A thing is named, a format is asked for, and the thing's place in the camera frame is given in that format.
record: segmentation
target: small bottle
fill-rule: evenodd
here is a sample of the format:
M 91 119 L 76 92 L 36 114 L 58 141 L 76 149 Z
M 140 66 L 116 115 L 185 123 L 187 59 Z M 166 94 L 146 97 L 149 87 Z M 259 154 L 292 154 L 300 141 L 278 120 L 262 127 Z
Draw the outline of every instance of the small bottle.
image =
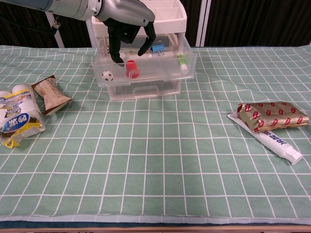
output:
M 178 54 L 178 55 L 177 55 L 177 58 L 178 58 L 178 63 L 179 63 L 179 65 L 180 65 L 181 73 L 182 73 L 182 74 L 188 74 L 189 69 L 188 69 L 188 66 L 187 66 L 187 64 L 186 64 L 186 61 L 185 61 L 185 59 L 184 59 L 184 55 Z

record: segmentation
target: toothpaste tube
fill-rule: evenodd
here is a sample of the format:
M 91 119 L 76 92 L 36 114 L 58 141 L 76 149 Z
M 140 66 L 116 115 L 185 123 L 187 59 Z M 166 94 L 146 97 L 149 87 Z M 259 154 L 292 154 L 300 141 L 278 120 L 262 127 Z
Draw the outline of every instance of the toothpaste tube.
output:
M 236 113 L 227 115 L 231 120 L 240 125 L 243 129 L 248 131 L 254 138 L 264 144 L 267 148 L 272 150 L 276 155 L 281 158 L 287 159 L 292 165 L 298 163 L 303 155 L 296 151 L 290 144 L 283 139 L 277 137 L 271 131 L 252 132 L 244 123 L 239 119 Z

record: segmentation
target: tissue roll package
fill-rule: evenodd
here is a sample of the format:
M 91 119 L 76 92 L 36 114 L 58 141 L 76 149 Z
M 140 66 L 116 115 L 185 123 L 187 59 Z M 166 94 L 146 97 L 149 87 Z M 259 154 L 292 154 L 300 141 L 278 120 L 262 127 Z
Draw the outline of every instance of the tissue roll package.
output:
M 9 148 L 39 132 L 45 124 L 32 88 L 24 83 L 0 91 L 0 141 Z
M 240 103 L 237 114 L 253 132 L 307 126 L 309 118 L 288 102 Z

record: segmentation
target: packaged snack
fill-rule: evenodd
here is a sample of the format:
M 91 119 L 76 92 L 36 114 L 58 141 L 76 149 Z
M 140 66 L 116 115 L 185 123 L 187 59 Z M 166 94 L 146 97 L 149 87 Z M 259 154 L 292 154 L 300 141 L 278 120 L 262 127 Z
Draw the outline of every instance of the packaged snack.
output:
M 33 84 L 32 88 L 44 99 L 44 115 L 52 115 L 72 100 L 57 89 L 54 75 Z
M 45 131 L 40 108 L 32 88 L 24 83 L 0 91 L 0 140 L 9 148 Z
M 309 117 L 287 102 L 240 103 L 237 114 L 253 132 L 307 126 Z

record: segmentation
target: robotic hand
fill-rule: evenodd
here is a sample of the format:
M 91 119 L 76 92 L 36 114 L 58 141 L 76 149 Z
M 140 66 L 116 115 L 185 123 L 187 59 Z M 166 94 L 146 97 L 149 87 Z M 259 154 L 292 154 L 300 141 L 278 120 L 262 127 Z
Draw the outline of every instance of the robotic hand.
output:
M 138 55 L 143 55 L 156 38 L 155 15 L 139 0 L 0 0 L 55 15 L 87 20 L 92 16 L 108 27 L 109 50 L 115 63 L 120 58 L 121 41 L 131 44 L 141 27 L 147 34 Z

